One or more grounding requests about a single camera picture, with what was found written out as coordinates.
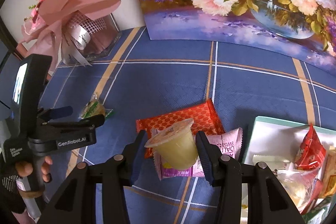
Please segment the left gloved hand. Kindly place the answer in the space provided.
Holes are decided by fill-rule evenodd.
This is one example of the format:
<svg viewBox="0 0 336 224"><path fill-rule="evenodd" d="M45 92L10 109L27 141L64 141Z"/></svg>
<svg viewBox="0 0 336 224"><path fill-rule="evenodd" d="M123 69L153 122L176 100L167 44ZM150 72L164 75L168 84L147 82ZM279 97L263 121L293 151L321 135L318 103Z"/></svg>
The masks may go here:
<svg viewBox="0 0 336 224"><path fill-rule="evenodd" d="M1 205L10 212L22 214L25 203L17 189L17 178L32 174L33 165L26 161L7 165L1 155Z"/></svg>

